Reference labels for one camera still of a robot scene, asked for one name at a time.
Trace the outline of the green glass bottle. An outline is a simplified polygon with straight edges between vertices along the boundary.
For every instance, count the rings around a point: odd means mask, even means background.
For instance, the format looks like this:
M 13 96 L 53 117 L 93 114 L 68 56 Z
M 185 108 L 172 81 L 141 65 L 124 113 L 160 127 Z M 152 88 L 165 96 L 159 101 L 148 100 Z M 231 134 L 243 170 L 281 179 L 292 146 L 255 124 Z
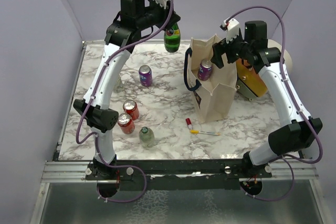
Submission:
M 181 33 L 177 23 L 164 33 L 164 46 L 167 52 L 177 52 L 180 47 Z

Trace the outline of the purple soda can front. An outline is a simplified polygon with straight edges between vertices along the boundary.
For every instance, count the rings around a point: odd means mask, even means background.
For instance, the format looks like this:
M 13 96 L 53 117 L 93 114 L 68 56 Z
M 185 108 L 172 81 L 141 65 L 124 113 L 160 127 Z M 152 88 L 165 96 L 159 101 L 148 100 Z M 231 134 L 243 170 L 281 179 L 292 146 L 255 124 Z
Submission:
M 210 60 L 203 59 L 199 65 L 197 77 L 199 80 L 206 81 L 212 74 L 213 63 Z

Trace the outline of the purple soda can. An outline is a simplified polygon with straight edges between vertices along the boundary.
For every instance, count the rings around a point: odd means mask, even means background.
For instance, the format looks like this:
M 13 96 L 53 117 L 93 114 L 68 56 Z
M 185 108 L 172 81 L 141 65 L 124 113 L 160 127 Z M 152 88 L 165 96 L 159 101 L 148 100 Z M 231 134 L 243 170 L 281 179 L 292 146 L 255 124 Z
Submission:
M 152 84 L 152 69 L 148 65 L 139 68 L 140 82 L 143 86 L 149 87 Z
M 203 59 L 199 65 L 197 77 L 199 80 L 206 81 L 212 74 L 213 63 L 210 60 Z

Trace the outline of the beige canvas bag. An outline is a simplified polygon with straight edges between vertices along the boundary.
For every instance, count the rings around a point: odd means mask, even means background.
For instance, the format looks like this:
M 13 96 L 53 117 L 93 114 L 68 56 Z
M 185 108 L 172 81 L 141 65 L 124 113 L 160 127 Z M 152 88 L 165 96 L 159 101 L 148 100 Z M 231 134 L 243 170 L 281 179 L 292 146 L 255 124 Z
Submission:
M 191 92 L 192 101 L 199 123 L 223 120 L 227 117 L 236 94 L 237 69 L 235 63 L 228 63 L 222 55 L 224 66 L 213 65 L 208 80 L 201 80 L 197 74 L 202 60 L 211 60 L 212 46 L 220 42 L 217 35 L 208 40 L 191 39 L 185 52 L 184 83 Z

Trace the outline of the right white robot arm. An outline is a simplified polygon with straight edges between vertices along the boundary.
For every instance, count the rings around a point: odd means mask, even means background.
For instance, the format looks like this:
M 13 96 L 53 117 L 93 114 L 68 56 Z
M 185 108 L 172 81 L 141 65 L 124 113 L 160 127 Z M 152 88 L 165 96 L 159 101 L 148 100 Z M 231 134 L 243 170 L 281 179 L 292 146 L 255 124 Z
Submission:
M 246 61 L 266 85 L 280 120 L 280 128 L 269 134 L 267 143 L 244 154 L 241 171 L 246 177 L 254 177 L 260 166 L 309 148 L 322 129 L 322 122 L 313 118 L 300 101 L 281 58 L 281 48 L 269 42 L 264 21 L 246 22 L 242 33 L 239 22 L 231 18 L 223 21 L 221 29 L 227 34 L 212 46 L 212 63 L 222 68 L 223 55 L 228 63 Z

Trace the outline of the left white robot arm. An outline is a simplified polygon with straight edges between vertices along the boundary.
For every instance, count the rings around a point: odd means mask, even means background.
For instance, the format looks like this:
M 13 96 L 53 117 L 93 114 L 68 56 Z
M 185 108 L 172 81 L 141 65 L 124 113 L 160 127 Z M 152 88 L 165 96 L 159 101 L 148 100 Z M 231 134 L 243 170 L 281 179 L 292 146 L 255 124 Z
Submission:
M 112 163 L 112 129 L 118 112 L 109 108 L 110 98 L 119 74 L 136 45 L 156 36 L 180 20 L 175 14 L 173 0 L 120 0 L 121 9 L 106 30 L 103 53 L 94 80 L 82 99 L 76 99 L 74 109 L 86 121 L 95 139 L 94 160 L 99 162 L 98 173 L 104 179 L 115 175 Z

